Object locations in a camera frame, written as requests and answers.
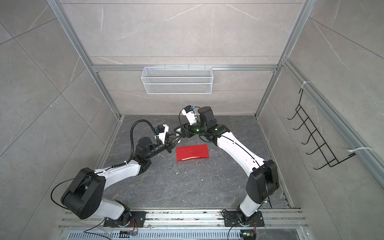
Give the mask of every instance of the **white zip tie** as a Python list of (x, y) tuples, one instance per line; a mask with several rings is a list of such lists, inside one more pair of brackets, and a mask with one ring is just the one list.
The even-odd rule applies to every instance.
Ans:
[(347, 151), (348, 152), (354, 152), (354, 151), (357, 151), (357, 150), (360, 150), (360, 149), (369, 149), (369, 150), (373, 151), (373, 148), (370, 148), (370, 147), (358, 147), (358, 148), (350, 149), (350, 150), (347, 150)]
[(306, 84), (306, 83), (310, 83), (310, 82), (304, 81), (303, 85), (301, 86), (301, 88), (303, 88), (304, 84)]

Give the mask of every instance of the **red wire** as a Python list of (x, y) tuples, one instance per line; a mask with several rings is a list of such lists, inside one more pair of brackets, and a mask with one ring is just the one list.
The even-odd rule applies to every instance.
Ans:
[(137, 228), (137, 225), (136, 225), (136, 223), (135, 223), (135, 222), (133, 222), (133, 225), (134, 225), (134, 227), (136, 226), (136, 233), (138, 233), (138, 232), (139, 232), (139, 229)]

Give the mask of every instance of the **black mounting plate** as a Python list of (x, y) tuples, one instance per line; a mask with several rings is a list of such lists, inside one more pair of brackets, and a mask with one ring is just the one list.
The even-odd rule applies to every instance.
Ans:
[[(224, 211), (223, 216), (224, 216), (224, 225), (226, 227), (233, 227), (233, 225), (235, 225), (235, 224), (236, 224), (236, 227), (241, 227), (241, 225), (238, 224), (238, 218), (236, 216), (236, 211)], [(256, 223), (257, 227), (265, 226), (262, 212), (260, 212), (260, 211), (255, 212), (253, 217), (249, 221), (247, 221), (246, 223), (243, 223), (243, 225), (250, 224), (250, 226), (253, 227), (255, 225), (253, 222)]]
[[(135, 219), (136, 227), (143, 227), (147, 212), (132, 211), (130, 213), (132, 215), (131, 218)], [(104, 221), (103, 227), (118, 227), (119, 228), (119, 224), (115, 220), (107, 218)], [(126, 227), (132, 227), (133, 228), (133, 221), (131, 221)]]

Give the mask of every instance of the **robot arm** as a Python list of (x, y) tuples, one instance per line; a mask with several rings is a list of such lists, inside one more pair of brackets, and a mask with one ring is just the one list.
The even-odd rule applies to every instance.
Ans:
[(124, 227), (129, 223), (130, 209), (119, 201), (102, 198), (103, 190), (118, 181), (145, 172), (151, 164), (149, 159), (152, 156), (163, 150), (171, 153), (180, 138), (204, 135), (233, 157), (247, 174), (247, 195), (238, 206), (236, 215), (240, 223), (251, 222), (262, 202), (279, 188), (276, 164), (272, 160), (264, 161), (252, 153), (227, 127), (217, 124), (210, 107), (198, 110), (199, 122), (193, 107), (185, 107), (182, 113), (188, 119), (187, 124), (175, 128), (173, 134), (168, 133), (167, 125), (158, 125), (157, 143), (152, 143), (149, 137), (142, 137), (130, 161), (104, 169), (82, 169), (77, 175), (79, 178), (74, 179), (63, 194), (61, 203), (80, 219), (92, 215), (108, 217)]
[(237, 217), (240, 222), (247, 223), (262, 202), (279, 188), (277, 165), (272, 160), (265, 161), (258, 157), (240, 143), (226, 126), (217, 124), (210, 107), (198, 109), (200, 122), (192, 117), (193, 109), (191, 106), (186, 106), (182, 110), (189, 124), (180, 125), (174, 130), (182, 137), (204, 135), (242, 167), (249, 178), (246, 185), (247, 195), (237, 208)]

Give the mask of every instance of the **dark marble floor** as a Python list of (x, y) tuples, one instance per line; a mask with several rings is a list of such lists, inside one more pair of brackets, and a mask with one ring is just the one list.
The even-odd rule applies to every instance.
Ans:
[[(139, 119), (147, 119), (154, 126), (167, 124), (172, 131), (179, 124), (178, 116), (125, 116), (111, 148), (105, 167), (129, 158), (129, 131)], [(254, 116), (216, 116), (235, 137), (256, 155), (269, 159), (262, 133)], [(187, 122), (182, 116), (182, 123)], [(134, 143), (148, 136), (149, 126), (139, 123), (133, 133)], [(178, 146), (206, 144), (198, 136), (181, 140)], [(207, 143), (210, 158), (176, 161), (176, 149), (151, 158), (152, 165), (143, 174), (124, 179), (104, 191), (104, 197), (119, 200), (131, 208), (236, 208), (245, 197), (248, 180), (243, 169), (224, 150)], [(271, 195), (273, 208), (288, 208), (285, 196), (278, 189)]]

